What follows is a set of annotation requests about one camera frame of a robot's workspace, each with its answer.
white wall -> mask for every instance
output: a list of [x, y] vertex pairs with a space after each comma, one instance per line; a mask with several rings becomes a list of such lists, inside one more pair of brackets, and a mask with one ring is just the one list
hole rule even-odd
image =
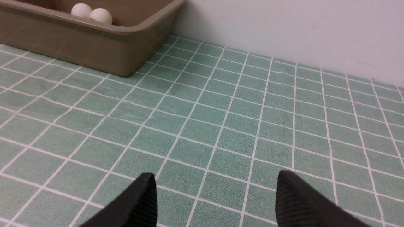
[[188, 0], [173, 32], [404, 86], [403, 0]]

floor mat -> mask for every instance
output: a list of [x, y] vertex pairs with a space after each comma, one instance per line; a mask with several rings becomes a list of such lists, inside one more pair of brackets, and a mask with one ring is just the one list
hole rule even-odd
[[0, 226], [78, 226], [142, 172], [159, 226], [275, 226], [282, 169], [404, 226], [404, 88], [176, 36], [128, 78], [0, 65]]

tan plastic tub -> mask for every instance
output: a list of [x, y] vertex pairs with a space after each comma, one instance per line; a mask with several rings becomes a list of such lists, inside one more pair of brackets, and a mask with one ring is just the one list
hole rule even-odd
[[[105, 8], [113, 25], [70, 15]], [[185, 0], [0, 0], [0, 43], [130, 76], [166, 41]]]

white ball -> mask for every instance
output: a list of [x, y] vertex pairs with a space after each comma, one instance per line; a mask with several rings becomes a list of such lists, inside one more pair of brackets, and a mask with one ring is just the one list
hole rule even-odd
[[90, 18], [90, 14], [92, 11], [93, 10], [89, 5], [84, 3], [78, 3], [74, 5], [74, 7], [72, 8], [72, 15], [83, 18]]
[[106, 9], [103, 8], [97, 8], [93, 10], [90, 14], [90, 19], [102, 23], [112, 24], [111, 14]]

scuff mark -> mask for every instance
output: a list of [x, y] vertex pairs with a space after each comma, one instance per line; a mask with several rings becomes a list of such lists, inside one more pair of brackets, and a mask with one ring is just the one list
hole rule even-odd
[[372, 64], [372, 62], [367, 63], [367, 62], [364, 62], [364, 61], [357, 61], [356, 63], [364, 64], [364, 65], [371, 65]]

